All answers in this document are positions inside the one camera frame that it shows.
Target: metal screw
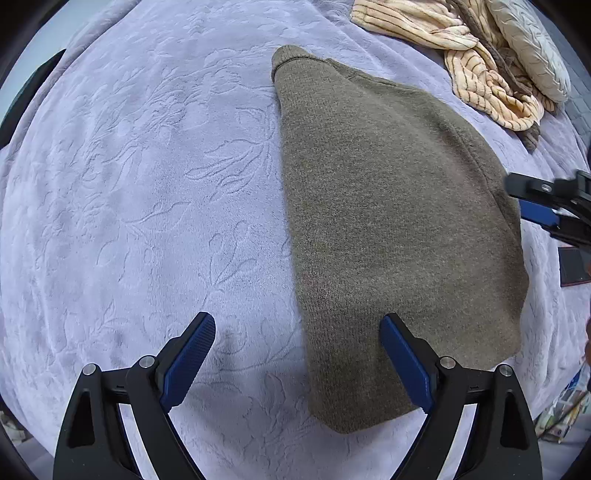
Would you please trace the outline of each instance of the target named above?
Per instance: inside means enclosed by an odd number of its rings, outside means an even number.
[[[453,368],[456,366],[456,361],[450,356],[442,356],[439,360],[443,368]]]
[[[513,375],[513,369],[509,365],[505,364],[499,367],[499,372],[501,372],[501,375],[505,375],[506,377]]]
[[[82,369],[82,373],[84,373],[85,375],[92,375],[95,371],[96,371],[95,364],[85,365],[84,368]]]
[[[154,362],[155,360],[152,355],[146,355],[139,359],[139,365],[141,368],[150,368]]]

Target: plush blanket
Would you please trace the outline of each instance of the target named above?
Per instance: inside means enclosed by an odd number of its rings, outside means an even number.
[[[49,451],[84,364],[128,367],[207,310],[217,338],[171,418],[208,478],[395,471],[422,412],[341,435],[307,408],[273,52],[297,43],[431,92],[507,170],[553,179],[586,162],[564,113],[544,116],[528,155],[514,133],[453,94],[432,49],[359,28],[351,7],[119,0],[73,40],[0,167],[0,392]],[[539,227],[522,223],[522,246],[530,288],[512,363],[537,414],[578,370],[591,288],[559,287],[557,242]],[[128,408],[124,417],[153,478]]]

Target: black device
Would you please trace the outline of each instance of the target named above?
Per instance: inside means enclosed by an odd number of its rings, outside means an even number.
[[[591,175],[582,170],[570,180],[554,182],[510,173],[507,193],[519,199],[521,217],[537,223],[552,238],[591,252]],[[564,209],[576,216],[561,215]]]
[[[541,480],[530,412],[509,365],[494,372],[463,368],[415,338],[398,315],[386,315],[381,342],[413,403],[427,413],[392,480],[436,480],[447,458],[464,405],[476,416],[456,478]],[[60,430],[54,480],[141,478],[118,404],[130,404],[139,433],[161,480],[201,480],[168,412],[187,394],[215,338],[215,321],[200,312],[185,332],[156,356],[103,372],[86,365]]]
[[[591,282],[589,271],[591,255],[583,255],[575,247],[559,247],[558,261],[560,263],[560,286],[571,287]]]

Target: brown fabric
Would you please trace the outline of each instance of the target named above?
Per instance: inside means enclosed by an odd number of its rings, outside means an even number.
[[[385,313],[466,367],[514,354],[528,278],[486,141],[429,93],[298,47],[272,77],[313,414],[352,432],[413,409]]]

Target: white pillow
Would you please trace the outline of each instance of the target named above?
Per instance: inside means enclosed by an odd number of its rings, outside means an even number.
[[[527,0],[486,0],[499,30],[538,90],[555,102],[570,95],[566,66]]]

